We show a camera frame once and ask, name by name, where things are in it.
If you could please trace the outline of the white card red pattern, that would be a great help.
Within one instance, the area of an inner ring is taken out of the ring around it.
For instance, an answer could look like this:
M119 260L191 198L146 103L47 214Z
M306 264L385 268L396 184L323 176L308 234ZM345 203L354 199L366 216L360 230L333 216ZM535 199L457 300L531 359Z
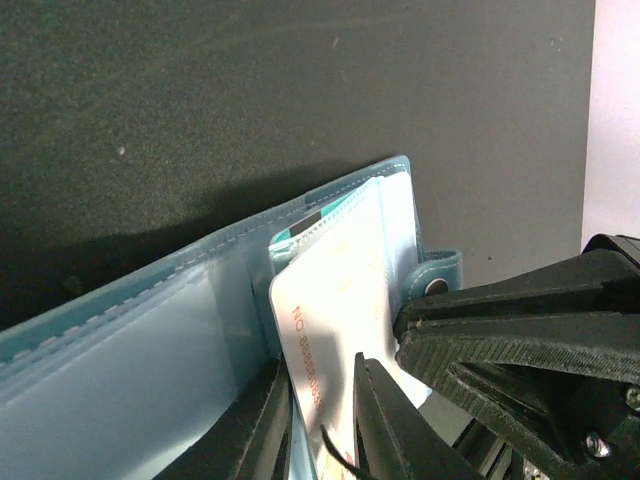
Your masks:
M393 350L396 268L383 198L382 179L371 179L269 245L269 299L320 479L355 476L356 355Z

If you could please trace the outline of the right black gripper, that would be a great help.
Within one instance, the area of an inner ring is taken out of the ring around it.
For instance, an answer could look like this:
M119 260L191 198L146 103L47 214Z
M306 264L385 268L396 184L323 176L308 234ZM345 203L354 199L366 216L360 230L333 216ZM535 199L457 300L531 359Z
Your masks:
M636 345L639 239L596 234L581 255L480 287L411 300L394 334L447 342Z

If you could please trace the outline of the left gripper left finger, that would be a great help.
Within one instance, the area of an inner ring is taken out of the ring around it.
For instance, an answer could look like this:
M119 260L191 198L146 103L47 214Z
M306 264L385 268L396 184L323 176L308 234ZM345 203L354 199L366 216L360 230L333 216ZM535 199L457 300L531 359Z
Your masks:
M285 361L269 360L218 421L158 479L286 479L292 399Z

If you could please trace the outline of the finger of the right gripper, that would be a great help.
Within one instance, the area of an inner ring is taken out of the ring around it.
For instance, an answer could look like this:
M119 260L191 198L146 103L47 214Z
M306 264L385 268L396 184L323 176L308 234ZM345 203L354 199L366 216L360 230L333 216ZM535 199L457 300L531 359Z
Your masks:
M639 317L397 318L399 365L552 479L636 479Z

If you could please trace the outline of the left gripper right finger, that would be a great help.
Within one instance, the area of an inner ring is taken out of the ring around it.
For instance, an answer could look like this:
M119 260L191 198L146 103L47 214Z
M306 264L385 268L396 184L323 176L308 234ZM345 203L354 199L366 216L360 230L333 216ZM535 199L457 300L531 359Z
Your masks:
M376 359L355 356L354 421L366 479L480 479Z

